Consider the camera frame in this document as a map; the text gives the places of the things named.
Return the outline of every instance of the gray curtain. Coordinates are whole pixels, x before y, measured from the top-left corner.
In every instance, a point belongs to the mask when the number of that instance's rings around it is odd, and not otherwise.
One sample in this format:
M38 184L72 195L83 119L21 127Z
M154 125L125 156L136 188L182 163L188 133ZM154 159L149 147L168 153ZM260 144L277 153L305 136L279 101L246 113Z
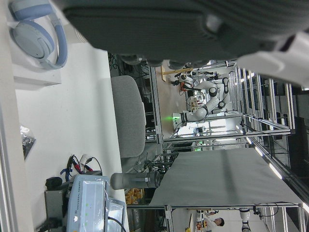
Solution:
M253 148L180 153L150 205L301 203Z

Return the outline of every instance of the gray chair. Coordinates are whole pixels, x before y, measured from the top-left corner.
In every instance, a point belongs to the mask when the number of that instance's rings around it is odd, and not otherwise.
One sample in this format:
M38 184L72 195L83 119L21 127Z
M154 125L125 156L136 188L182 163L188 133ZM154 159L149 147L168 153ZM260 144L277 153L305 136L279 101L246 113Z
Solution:
M145 110L131 76L112 77L120 157L139 156L145 147Z

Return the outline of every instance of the light blue headphones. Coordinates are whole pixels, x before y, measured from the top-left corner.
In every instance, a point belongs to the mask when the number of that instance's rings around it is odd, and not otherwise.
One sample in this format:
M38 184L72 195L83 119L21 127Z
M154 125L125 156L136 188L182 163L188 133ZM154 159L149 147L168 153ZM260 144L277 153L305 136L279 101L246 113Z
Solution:
M49 70L60 69L67 62L68 48L66 36L60 20L48 0L16 0L11 4L13 16L20 21L11 33L18 46L28 55L38 59ZM47 58L55 48L48 32L39 24L31 21L48 16L57 34L59 54L53 64Z

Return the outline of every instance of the man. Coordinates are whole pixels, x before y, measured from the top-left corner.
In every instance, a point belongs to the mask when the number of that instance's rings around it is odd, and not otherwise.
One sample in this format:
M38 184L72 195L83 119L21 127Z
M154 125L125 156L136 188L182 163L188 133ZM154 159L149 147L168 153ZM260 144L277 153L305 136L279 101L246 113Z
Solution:
M210 214L204 215L204 222L206 222L206 226L201 228L203 232L211 231L212 229L216 228L217 226L224 226L224 220L222 217L216 218L214 221L211 220L208 216L214 215L215 213L211 212Z

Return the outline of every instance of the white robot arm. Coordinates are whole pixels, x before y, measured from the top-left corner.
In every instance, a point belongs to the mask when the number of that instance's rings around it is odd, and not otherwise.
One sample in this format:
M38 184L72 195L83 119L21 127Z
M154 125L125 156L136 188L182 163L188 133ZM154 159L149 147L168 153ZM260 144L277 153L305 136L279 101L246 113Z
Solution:
M250 210L248 208L240 208L240 217L242 219L242 232L251 232L249 226Z

